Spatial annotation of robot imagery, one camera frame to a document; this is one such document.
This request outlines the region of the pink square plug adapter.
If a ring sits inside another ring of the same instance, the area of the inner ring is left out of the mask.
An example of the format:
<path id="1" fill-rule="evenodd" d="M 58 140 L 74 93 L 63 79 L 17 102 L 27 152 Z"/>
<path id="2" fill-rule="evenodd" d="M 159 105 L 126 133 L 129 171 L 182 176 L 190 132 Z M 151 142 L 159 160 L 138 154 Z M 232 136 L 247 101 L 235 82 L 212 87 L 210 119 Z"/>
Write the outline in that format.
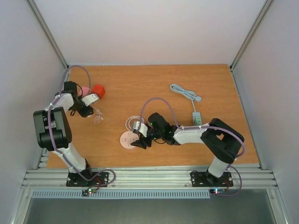
<path id="1" fill-rule="evenodd" d="M 85 97 L 85 96 L 87 96 L 87 95 L 89 95 L 90 94 L 90 88 L 88 88 L 88 87 L 82 87 L 81 88 L 81 91 L 80 91 L 80 93 L 81 93 L 81 96 L 82 97 Z"/>

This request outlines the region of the round pink power socket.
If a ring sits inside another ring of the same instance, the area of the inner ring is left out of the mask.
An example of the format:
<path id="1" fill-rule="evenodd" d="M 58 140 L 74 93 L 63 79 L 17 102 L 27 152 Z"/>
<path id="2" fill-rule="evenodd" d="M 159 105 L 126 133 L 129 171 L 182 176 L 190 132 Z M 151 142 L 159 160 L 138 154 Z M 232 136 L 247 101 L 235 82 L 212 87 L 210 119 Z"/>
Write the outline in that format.
<path id="1" fill-rule="evenodd" d="M 132 131 L 124 132 L 120 137 L 120 144 L 126 150 L 133 150 L 135 146 L 131 144 L 135 141 L 139 140 L 139 136 Z"/>

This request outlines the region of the grey power strip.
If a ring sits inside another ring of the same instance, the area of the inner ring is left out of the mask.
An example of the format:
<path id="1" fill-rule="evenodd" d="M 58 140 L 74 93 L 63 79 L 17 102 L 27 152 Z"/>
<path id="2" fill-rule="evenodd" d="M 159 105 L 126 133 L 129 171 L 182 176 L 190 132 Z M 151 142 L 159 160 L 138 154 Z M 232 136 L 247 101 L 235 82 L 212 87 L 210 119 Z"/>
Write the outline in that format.
<path id="1" fill-rule="evenodd" d="M 200 112 L 193 112 L 192 113 L 192 122 L 194 126 L 202 125 L 202 119 Z"/>

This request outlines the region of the orange cube socket adapter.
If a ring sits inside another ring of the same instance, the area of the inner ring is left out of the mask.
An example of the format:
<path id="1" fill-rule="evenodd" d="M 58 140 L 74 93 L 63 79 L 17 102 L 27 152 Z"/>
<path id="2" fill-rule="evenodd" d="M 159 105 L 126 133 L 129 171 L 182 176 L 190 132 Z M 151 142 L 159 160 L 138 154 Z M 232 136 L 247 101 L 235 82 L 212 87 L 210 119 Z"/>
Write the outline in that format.
<path id="1" fill-rule="evenodd" d="M 103 98 L 103 96 L 105 95 L 105 88 L 104 86 L 100 85 L 100 84 L 95 84 L 93 86 L 93 88 L 91 89 L 93 94 L 96 94 L 100 99 Z"/>

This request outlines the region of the green plug adapter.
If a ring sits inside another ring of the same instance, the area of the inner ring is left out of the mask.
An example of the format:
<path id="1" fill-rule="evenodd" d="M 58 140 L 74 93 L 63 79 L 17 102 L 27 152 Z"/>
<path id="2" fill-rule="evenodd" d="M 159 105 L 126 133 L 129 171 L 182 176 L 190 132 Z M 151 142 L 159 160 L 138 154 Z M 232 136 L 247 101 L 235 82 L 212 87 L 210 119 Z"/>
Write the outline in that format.
<path id="1" fill-rule="evenodd" d="M 195 126 L 200 126 L 202 125 L 202 120 L 201 120 L 201 117 L 200 116 L 197 116 L 194 118 L 194 125 Z"/>

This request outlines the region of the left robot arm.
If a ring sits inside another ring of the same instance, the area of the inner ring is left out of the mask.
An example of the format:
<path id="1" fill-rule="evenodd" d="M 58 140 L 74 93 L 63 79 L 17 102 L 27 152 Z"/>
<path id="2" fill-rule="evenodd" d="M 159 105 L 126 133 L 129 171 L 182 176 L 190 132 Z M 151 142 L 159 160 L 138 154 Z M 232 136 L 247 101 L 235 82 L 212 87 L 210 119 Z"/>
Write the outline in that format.
<path id="1" fill-rule="evenodd" d="M 47 149 L 58 155 L 67 165 L 69 176 L 72 180 L 78 180 L 82 185 L 93 183 L 94 174 L 87 160 L 83 158 L 72 144 L 72 133 L 66 113 L 75 113 L 83 118 L 93 115 L 90 105 L 78 95 L 78 84 L 72 81 L 64 83 L 61 93 L 57 93 L 50 105 L 33 113 L 36 138 L 41 148 Z"/>

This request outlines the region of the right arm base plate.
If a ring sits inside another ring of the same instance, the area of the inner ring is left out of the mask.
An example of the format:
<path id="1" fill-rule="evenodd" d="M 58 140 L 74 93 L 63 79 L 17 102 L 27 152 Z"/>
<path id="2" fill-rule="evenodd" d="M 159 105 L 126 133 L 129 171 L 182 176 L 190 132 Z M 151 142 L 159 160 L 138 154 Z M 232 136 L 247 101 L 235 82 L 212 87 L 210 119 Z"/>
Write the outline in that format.
<path id="1" fill-rule="evenodd" d="M 214 177 L 208 171 L 190 172 L 191 184 L 193 187 L 233 187 L 232 175 L 224 172 L 221 177 Z"/>

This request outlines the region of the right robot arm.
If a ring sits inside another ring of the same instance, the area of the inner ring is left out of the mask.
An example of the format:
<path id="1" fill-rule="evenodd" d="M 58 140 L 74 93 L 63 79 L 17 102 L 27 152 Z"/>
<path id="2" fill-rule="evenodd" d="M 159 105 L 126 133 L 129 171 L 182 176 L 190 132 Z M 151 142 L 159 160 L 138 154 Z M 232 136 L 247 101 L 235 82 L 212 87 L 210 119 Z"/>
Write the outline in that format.
<path id="1" fill-rule="evenodd" d="M 161 139 L 170 146 L 188 143 L 204 144 L 214 158 L 206 172 L 194 177 L 194 185 L 220 186 L 227 167 L 245 152 L 244 137 L 222 120 L 214 118 L 210 123 L 199 126 L 170 125 L 159 113 L 148 118 L 149 123 L 136 121 L 133 133 L 139 139 L 131 143 L 134 147 L 147 149 L 152 141 Z"/>

